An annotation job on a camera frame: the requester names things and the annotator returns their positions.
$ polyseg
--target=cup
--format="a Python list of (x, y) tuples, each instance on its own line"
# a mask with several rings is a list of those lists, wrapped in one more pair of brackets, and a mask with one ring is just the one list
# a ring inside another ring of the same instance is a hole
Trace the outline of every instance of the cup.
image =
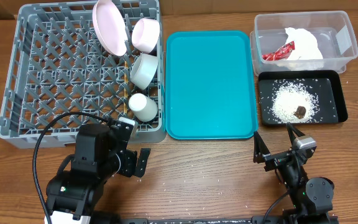
[(134, 112), (137, 119), (148, 122), (155, 118), (158, 106), (154, 100), (149, 97), (136, 93), (129, 98), (129, 108)]
[(148, 87), (158, 67), (158, 58), (153, 55), (141, 54), (131, 70), (131, 82), (141, 90)]
[(154, 19), (140, 19), (132, 32), (132, 44), (143, 53), (150, 53), (160, 37), (160, 23)]

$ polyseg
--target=gray dish rack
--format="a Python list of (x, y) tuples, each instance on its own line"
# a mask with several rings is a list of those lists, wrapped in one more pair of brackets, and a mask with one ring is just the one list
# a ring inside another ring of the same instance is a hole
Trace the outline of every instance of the gray dish rack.
[[(160, 22), (158, 0), (113, 0), (126, 24), (127, 52), (122, 57), (103, 49), (94, 33), (92, 10), (97, 1), (27, 4), (17, 18), (11, 61), (0, 114), (0, 138), (18, 148), (32, 148), (43, 128), (56, 116), (83, 111), (97, 116), (136, 119), (129, 97), (143, 93), (158, 104), (154, 120), (139, 123), (130, 142), (165, 138), (162, 31), (156, 56), (157, 77), (146, 90), (131, 83), (129, 74), (140, 52), (131, 44), (136, 22)], [(42, 139), (41, 147), (75, 142), (86, 116), (60, 120)]]

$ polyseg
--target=candy wrapper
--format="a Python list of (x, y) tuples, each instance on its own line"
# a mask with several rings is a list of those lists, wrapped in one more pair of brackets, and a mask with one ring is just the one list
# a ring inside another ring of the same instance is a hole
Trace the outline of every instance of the candy wrapper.
[(293, 50), (295, 50), (295, 43), (294, 41), (291, 41), (285, 44), (283, 47), (280, 47), (274, 53), (262, 55), (262, 58), (266, 61), (287, 59)]

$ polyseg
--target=black tray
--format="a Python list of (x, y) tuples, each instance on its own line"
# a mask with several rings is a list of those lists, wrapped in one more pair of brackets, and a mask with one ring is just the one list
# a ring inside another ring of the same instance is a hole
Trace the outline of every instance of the black tray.
[(283, 123), (275, 121), (277, 118), (272, 113), (268, 113), (269, 108), (273, 106), (273, 92), (276, 92), (280, 86), (276, 80), (279, 81), (283, 79), (295, 83), (302, 82), (305, 85), (312, 86), (313, 88), (307, 89), (308, 92), (319, 96), (320, 111), (313, 116), (313, 120), (316, 119), (316, 121), (300, 124), (333, 124), (347, 120), (347, 110), (341, 81), (338, 73), (335, 71), (262, 72), (259, 75), (258, 81), (262, 124), (267, 126), (284, 125)]

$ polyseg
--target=plastic crate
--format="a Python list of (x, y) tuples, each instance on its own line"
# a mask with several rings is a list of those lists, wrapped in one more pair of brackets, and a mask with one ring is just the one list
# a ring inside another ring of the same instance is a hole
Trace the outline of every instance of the plastic crate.
[[(316, 37), (323, 59), (263, 60), (263, 54), (275, 52), (285, 44), (287, 27), (303, 28), (311, 32)], [(346, 70), (346, 64), (358, 56), (353, 27), (344, 11), (261, 14), (255, 17), (250, 42), (256, 75), (262, 72), (316, 69), (342, 73)]]
[[(140, 52), (131, 44), (136, 22), (145, 17), (160, 22), (158, 0), (113, 1), (121, 12), (128, 35), (127, 53), (107, 53), (94, 33), (92, 9), (97, 1), (27, 4), (17, 18), (11, 61), (0, 114), (0, 138), (19, 148), (35, 146), (43, 128), (68, 111), (103, 117), (135, 119), (129, 97), (143, 93), (158, 104), (154, 120), (139, 120), (131, 142), (159, 142), (163, 123), (164, 81), (162, 31), (157, 43), (157, 77), (146, 90), (129, 80)], [(86, 116), (60, 120), (42, 139), (41, 147), (75, 142), (82, 124), (98, 122)]]

